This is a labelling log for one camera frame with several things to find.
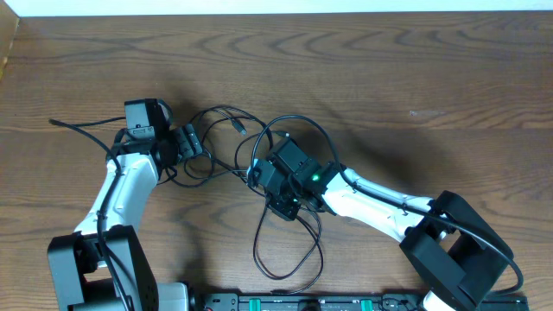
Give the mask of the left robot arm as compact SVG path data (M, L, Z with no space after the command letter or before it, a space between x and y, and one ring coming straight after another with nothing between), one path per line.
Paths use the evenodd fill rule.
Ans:
M137 237L144 209L163 170L201 152L194 127L173 128L161 99L124 104L126 126L106 151L106 177L73 233L48 246L61 310L187 310L182 282L159 283Z

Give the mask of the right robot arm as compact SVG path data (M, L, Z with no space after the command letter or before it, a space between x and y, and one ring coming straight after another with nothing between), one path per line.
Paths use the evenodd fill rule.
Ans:
M424 310L475 310L513 263L511 248L458 194L437 198L402 194L337 162L321 165L284 138L253 163L268 208L293 220L306 205L356 219L399 243L429 285Z

